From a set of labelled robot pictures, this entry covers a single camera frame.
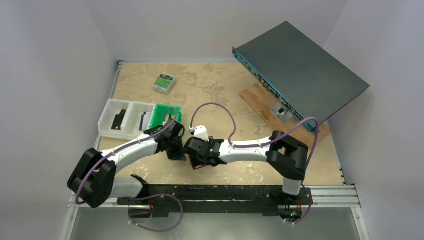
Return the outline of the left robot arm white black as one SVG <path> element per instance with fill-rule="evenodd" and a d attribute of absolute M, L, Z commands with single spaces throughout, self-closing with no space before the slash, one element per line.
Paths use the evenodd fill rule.
<path fill-rule="evenodd" d="M 108 199 L 140 197 L 148 183 L 137 175 L 117 178 L 117 173 L 143 158 L 162 152 L 171 161 L 184 161 L 184 132 L 185 127 L 170 118 L 164 125 L 145 130 L 120 146 L 103 151 L 86 150 L 67 181 L 67 187 L 75 193 L 75 203 L 97 208 Z"/>

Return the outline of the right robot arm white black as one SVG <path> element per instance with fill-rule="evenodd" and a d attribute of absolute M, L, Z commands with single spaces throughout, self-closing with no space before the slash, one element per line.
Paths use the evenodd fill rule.
<path fill-rule="evenodd" d="M 231 141 L 209 136 L 206 127 L 200 125 L 183 150 L 194 169 L 242 161 L 268 163 L 283 177 L 283 193 L 291 196 L 300 193 L 309 159 L 306 144 L 277 130 L 262 139 Z"/>

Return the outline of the red card holder wallet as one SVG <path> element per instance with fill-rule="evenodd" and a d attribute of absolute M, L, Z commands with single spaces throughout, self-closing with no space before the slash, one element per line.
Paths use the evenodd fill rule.
<path fill-rule="evenodd" d="M 189 156 L 189 159 L 193 170 L 198 170 L 208 166 L 193 156 Z"/>

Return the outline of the white card with black stripe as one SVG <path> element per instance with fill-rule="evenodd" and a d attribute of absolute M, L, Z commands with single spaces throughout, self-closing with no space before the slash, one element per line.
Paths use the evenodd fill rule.
<path fill-rule="evenodd" d="M 139 131 L 145 131 L 150 128 L 150 121 L 152 118 L 152 112 L 142 112 L 136 127 Z"/>

